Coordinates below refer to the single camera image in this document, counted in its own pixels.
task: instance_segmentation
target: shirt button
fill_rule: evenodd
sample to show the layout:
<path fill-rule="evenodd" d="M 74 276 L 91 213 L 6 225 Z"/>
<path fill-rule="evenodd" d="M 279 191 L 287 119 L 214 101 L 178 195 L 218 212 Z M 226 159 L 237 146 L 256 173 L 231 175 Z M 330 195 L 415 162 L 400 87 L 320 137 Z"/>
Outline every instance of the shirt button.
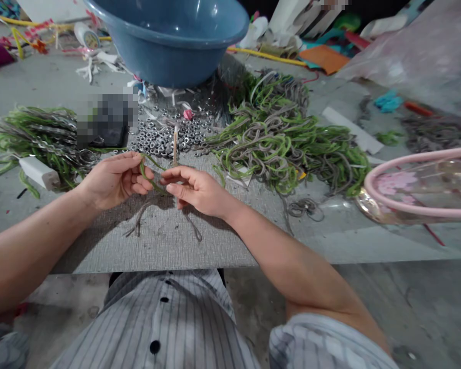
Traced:
<path fill-rule="evenodd" d="M 150 348 L 150 352 L 155 355 L 160 350 L 160 342 L 159 341 L 152 341 L 149 348 Z"/>

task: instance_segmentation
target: hand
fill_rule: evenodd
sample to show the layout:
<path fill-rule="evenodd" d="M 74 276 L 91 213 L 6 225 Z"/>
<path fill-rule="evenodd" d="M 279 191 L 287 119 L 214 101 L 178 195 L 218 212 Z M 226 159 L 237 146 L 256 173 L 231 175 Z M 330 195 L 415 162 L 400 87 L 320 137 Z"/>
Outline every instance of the hand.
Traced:
<path fill-rule="evenodd" d="M 134 151 L 111 156 L 99 162 L 74 191 L 98 210 L 118 206 L 135 192 L 146 195 L 154 188 L 140 174 L 142 156 Z M 145 167 L 145 175 L 154 173 Z"/>
<path fill-rule="evenodd" d="M 203 214 L 226 220 L 244 205 L 207 172 L 193 168 L 179 166 L 168 169 L 162 173 L 160 182 L 167 185 L 167 192 L 178 198 L 178 209 L 191 204 Z"/>

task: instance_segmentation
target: plastic bag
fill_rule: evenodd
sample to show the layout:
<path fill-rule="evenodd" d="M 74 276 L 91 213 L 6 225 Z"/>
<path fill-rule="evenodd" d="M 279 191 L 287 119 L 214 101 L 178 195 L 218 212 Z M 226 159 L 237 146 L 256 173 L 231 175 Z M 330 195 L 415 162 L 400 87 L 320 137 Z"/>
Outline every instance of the plastic bag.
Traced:
<path fill-rule="evenodd" d="M 461 116 L 461 12 L 447 12 L 382 35 L 338 78 L 363 77 Z"/>

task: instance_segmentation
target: pile of metal washers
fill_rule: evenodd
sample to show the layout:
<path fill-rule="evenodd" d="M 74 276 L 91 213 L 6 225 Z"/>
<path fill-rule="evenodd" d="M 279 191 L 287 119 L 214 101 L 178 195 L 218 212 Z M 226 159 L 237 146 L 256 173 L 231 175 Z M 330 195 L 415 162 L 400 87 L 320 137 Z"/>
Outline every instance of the pile of metal washers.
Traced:
<path fill-rule="evenodd" d="M 139 107 L 138 127 L 130 127 L 128 150 L 143 152 L 162 158 L 174 156 L 174 127 L 178 126 L 177 149 L 179 152 L 188 152 L 193 146 L 200 146 L 206 137 L 213 136 L 215 119 L 209 110 L 193 111 L 194 116 L 187 120 L 179 112 L 171 115 L 166 108 L 159 109 L 153 106 L 154 113 L 149 117 L 146 107 Z M 196 153 L 195 156 L 206 155 L 208 151 Z"/>

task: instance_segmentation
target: concrete floor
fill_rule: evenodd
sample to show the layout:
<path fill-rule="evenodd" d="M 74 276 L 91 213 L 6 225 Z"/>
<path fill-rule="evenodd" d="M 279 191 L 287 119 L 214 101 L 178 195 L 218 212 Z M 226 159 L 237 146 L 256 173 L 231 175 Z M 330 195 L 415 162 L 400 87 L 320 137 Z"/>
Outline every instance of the concrete floor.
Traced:
<path fill-rule="evenodd" d="M 338 265 L 386 333 L 402 369 L 461 368 L 461 261 Z M 240 332 L 268 367 L 268 335 L 285 302 L 258 268 L 225 271 Z M 108 274 L 52 275 L 15 321 L 30 335 L 27 368 L 48 367 L 102 308 Z"/>

